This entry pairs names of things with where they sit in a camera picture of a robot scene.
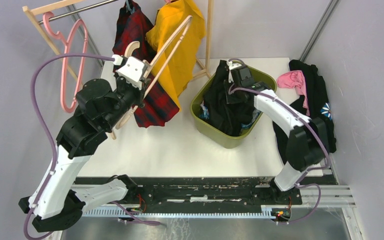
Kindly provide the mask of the blue floral skirt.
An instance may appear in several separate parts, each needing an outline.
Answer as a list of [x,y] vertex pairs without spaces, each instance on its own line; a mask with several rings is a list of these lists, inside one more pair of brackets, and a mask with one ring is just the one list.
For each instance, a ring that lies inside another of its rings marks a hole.
[[198,117],[201,120],[229,136],[239,136],[243,130],[249,129],[261,114],[261,111],[243,103],[214,106],[202,101],[200,108]]

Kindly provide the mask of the olive green plastic basket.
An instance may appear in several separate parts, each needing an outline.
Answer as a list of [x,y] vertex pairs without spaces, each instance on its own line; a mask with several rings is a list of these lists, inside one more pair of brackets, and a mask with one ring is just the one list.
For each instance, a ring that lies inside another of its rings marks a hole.
[[249,135],[249,133],[255,127],[257,121],[260,119],[263,113],[261,112],[254,124],[249,129],[243,130],[240,136],[229,136],[221,132],[220,130],[212,127],[204,120],[200,119],[199,114],[202,112],[200,104],[203,101],[204,93],[209,89],[210,83],[213,81],[214,76],[215,74],[210,77],[210,79],[204,84],[202,89],[194,97],[190,104],[190,112],[193,116],[195,127],[201,134],[205,135],[206,137],[210,138],[211,140],[226,149],[233,149],[239,146],[243,142],[244,138]]

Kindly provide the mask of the black skirt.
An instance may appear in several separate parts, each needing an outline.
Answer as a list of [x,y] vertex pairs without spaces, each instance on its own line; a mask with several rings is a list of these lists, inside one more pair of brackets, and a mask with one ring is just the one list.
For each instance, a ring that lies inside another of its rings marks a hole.
[[228,136],[238,137],[254,124],[261,112],[228,94],[232,85],[228,81],[229,73],[227,61],[221,60],[210,87],[203,94],[199,118]]

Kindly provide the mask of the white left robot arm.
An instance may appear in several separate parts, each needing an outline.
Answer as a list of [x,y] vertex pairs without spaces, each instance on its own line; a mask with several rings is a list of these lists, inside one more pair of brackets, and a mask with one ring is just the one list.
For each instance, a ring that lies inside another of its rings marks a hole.
[[113,201],[136,200],[137,184],[120,175],[105,184],[73,190],[78,173],[96,152],[122,116],[142,103],[144,91],[119,77],[112,89],[105,79],[92,79],[76,94],[77,108],[56,137],[56,158],[51,162],[36,192],[20,199],[23,212],[32,212],[32,225],[39,233],[63,231],[81,216]]

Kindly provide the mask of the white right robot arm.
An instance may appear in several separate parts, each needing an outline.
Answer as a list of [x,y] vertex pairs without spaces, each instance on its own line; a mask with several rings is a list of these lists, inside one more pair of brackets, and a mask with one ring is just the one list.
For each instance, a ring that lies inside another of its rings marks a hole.
[[326,124],[319,117],[310,118],[285,103],[267,84],[257,82],[243,62],[230,59],[227,66],[230,73],[227,101],[253,106],[286,134],[286,163],[268,191],[273,203],[282,204],[289,198],[289,190],[298,187],[308,172],[316,170],[317,164],[322,160],[330,163]]

